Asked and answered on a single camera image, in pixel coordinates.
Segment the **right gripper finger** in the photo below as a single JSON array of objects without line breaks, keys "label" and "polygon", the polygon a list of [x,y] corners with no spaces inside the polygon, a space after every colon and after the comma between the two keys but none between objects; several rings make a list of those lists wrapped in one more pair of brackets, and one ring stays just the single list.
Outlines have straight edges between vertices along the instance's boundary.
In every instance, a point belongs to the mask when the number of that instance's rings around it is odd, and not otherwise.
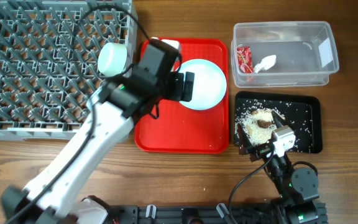
[{"label": "right gripper finger", "polygon": [[237,133],[239,136],[239,152],[250,152],[252,144],[240,123],[237,124]]},{"label": "right gripper finger", "polygon": [[272,114],[273,121],[277,128],[281,128],[286,125],[285,120],[279,114],[277,114],[275,111],[271,111],[271,114]]}]

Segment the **light blue plate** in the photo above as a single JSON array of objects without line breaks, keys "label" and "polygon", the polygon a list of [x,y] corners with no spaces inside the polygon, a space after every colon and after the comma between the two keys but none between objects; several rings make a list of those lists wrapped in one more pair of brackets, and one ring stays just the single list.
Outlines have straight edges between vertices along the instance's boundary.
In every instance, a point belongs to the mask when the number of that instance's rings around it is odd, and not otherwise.
[{"label": "light blue plate", "polygon": [[191,101],[180,102],[189,109],[208,110],[216,106],[226,94],[226,77],[223,71],[209,60],[198,58],[186,61],[179,71],[195,74]]}]

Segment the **red snack wrapper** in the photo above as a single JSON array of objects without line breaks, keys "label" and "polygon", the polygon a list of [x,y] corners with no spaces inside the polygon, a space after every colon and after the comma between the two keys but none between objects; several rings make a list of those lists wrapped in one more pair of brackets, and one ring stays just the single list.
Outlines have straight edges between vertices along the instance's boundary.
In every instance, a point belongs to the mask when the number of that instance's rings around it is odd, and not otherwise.
[{"label": "red snack wrapper", "polygon": [[237,61],[241,72],[254,72],[254,68],[252,65],[252,53],[249,46],[242,46],[237,48]]}]

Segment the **white tissue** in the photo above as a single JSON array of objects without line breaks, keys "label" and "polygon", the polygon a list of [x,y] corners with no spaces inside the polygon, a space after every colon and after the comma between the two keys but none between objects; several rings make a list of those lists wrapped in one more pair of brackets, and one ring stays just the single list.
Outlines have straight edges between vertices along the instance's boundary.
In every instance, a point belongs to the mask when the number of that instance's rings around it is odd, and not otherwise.
[{"label": "white tissue", "polygon": [[254,73],[259,73],[261,71],[266,71],[270,68],[272,68],[277,61],[276,55],[269,55],[264,57],[255,67],[254,67]]}]

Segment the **green bowl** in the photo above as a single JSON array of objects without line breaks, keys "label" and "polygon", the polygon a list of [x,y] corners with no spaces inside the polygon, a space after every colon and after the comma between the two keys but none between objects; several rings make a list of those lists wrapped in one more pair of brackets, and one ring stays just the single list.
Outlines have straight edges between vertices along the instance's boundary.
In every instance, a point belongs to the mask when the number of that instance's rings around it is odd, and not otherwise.
[{"label": "green bowl", "polygon": [[108,42],[98,57],[98,70],[106,77],[113,77],[124,71],[127,61],[127,48],[124,44]]}]

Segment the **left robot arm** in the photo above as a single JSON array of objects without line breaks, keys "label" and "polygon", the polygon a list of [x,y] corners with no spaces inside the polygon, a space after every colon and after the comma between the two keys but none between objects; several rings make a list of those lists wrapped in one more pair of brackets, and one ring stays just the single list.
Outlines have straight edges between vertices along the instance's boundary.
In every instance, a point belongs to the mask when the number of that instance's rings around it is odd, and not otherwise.
[{"label": "left robot arm", "polygon": [[0,201],[8,223],[112,223],[111,207],[77,196],[105,155],[125,141],[141,117],[158,118],[160,100],[190,101],[194,75],[181,62],[176,40],[149,40],[139,63],[126,65],[124,48],[108,43],[98,56],[106,77],[87,105],[86,121],[59,155],[23,189],[8,187]]}]

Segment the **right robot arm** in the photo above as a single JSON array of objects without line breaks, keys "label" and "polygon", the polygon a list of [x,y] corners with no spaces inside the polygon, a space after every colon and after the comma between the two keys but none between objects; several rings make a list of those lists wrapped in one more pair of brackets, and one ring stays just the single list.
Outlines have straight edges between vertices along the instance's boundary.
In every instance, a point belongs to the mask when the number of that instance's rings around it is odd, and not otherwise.
[{"label": "right robot arm", "polygon": [[264,170],[269,179],[275,184],[279,198],[267,204],[269,215],[278,223],[323,223],[324,215],[320,214],[318,204],[318,170],[309,162],[298,161],[292,163],[287,151],[295,145],[296,136],[291,125],[272,111],[273,123],[276,125],[271,138],[258,146],[252,145],[244,128],[238,124],[239,154],[250,155],[252,162],[262,160],[264,163],[251,172],[233,188],[228,202],[231,203],[234,193],[246,180]]}]

